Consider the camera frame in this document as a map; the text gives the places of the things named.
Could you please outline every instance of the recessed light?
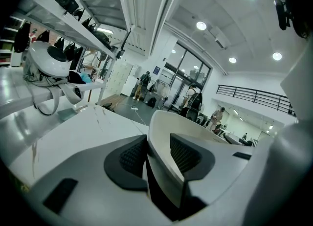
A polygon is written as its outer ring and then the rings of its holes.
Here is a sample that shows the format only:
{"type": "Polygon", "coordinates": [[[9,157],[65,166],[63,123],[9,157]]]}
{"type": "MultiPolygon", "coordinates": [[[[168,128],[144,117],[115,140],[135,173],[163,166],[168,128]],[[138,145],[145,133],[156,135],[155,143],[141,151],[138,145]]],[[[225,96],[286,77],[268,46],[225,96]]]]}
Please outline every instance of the recessed light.
{"type": "Polygon", "coordinates": [[[236,58],[233,58],[233,57],[229,58],[228,60],[229,60],[232,64],[235,64],[235,63],[237,62],[237,59],[236,59],[236,58]]]}
{"type": "Polygon", "coordinates": [[[281,60],[282,57],[283,57],[283,56],[282,56],[281,53],[275,52],[275,53],[273,54],[273,59],[276,60],[276,61],[281,60]]]}
{"type": "Polygon", "coordinates": [[[206,29],[206,24],[204,22],[197,22],[197,28],[199,30],[205,30],[206,29]]]}
{"type": "Polygon", "coordinates": [[[105,28],[98,28],[97,31],[103,31],[103,32],[107,32],[107,33],[113,34],[112,30],[105,29],[105,28]]]}

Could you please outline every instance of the metal shelf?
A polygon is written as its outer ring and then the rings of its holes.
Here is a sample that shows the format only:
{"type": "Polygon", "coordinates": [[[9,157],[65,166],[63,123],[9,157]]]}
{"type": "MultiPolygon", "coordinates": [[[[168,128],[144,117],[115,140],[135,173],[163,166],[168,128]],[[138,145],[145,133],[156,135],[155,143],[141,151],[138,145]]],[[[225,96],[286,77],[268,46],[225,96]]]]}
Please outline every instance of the metal shelf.
{"type": "Polygon", "coordinates": [[[7,27],[5,27],[4,29],[11,30],[11,31],[14,31],[14,32],[18,32],[17,29],[13,29],[13,28],[7,28],[7,27]]]}
{"type": "Polygon", "coordinates": [[[13,40],[7,40],[7,39],[0,39],[0,42],[7,42],[7,43],[13,43],[13,40]]]}
{"type": "Polygon", "coordinates": [[[29,20],[84,47],[116,56],[55,0],[22,0],[14,16],[29,20]]]}
{"type": "Polygon", "coordinates": [[[12,54],[12,51],[10,51],[8,49],[0,49],[0,53],[2,53],[2,54],[12,54]]]}

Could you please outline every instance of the backpack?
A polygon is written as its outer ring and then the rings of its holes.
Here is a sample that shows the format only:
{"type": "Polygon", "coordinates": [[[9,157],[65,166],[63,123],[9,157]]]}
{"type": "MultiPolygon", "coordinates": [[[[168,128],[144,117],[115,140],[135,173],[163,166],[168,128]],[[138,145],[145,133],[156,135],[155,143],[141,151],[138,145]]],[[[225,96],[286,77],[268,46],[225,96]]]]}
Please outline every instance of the backpack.
{"type": "Polygon", "coordinates": [[[149,82],[150,82],[150,76],[149,75],[146,75],[144,74],[145,78],[142,79],[142,84],[143,85],[148,85],[149,82]]]}
{"type": "Polygon", "coordinates": [[[187,107],[199,111],[202,107],[202,93],[194,93],[191,96],[187,107]]]}
{"type": "Polygon", "coordinates": [[[148,101],[147,105],[154,108],[156,105],[157,99],[155,97],[150,98],[150,100],[148,101]]]}

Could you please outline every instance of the glass door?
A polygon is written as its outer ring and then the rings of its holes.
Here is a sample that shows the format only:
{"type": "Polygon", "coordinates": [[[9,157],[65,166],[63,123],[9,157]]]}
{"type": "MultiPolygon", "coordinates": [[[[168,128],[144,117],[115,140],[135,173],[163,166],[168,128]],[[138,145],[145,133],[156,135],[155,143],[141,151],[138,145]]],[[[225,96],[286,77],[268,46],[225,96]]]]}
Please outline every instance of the glass door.
{"type": "Polygon", "coordinates": [[[176,76],[174,81],[173,81],[173,85],[171,87],[170,93],[168,95],[168,99],[165,102],[165,106],[169,107],[171,105],[171,103],[173,102],[174,98],[176,97],[177,93],[180,93],[181,90],[181,85],[183,83],[183,80],[176,76]]]}

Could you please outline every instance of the balcony railing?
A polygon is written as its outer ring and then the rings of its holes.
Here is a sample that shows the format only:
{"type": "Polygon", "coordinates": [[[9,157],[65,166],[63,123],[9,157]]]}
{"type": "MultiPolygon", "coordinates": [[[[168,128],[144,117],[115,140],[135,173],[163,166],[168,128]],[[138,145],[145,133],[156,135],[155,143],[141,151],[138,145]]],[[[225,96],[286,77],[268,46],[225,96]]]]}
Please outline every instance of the balcony railing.
{"type": "Polygon", "coordinates": [[[229,85],[219,85],[216,94],[228,95],[234,98],[258,103],[295,116],[289,99],[284,95],[229,85]]]}

